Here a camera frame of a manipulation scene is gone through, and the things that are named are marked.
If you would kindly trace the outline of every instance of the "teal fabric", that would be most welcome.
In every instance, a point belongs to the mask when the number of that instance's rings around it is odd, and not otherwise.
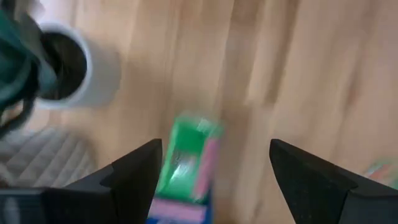
[[[37,94],[56,87],[57,76],[45,60],[40,36],[40,28],[27,14],[14,21],[0,10],[0,114],[24,102],[16,125],[2,125],[0,137],[27,119]]]

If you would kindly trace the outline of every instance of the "wooden floor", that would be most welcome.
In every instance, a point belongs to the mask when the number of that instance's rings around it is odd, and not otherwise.
[[[100,109],[37,110],[31,128],[68,127],[101,166],[183,110],[221,119],[217,223],[293,223],[268,159],[281,138],[363,173],[398,156],[396,0],[41,0],[117,52],[121,87]]]

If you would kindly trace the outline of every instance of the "white cylinder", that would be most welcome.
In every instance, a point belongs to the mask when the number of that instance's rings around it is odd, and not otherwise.
[[[86,73],[80,86],[70,96],[60,100],[38,97],[36,105],[45,109],[66,109],[101,106],[112,101],[119,89],[121,76],[117,53],[101,49],[67,25],[44,22],[39,26],[44,33],[58,33],[74,40],[86,58]]]

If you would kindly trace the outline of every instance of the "green package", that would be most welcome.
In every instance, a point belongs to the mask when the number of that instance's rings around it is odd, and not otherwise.
[[[177,117],[157,195],[201,203],[211,185],[221,133],[221,126],[209,119],[190,115]]]

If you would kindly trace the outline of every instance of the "gray quilted mat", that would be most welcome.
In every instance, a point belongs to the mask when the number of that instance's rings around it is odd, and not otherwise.
[[[95,171],[92,152],[62,129],[14,132],[0,140],[0,179],[10,186],[63,187]]]

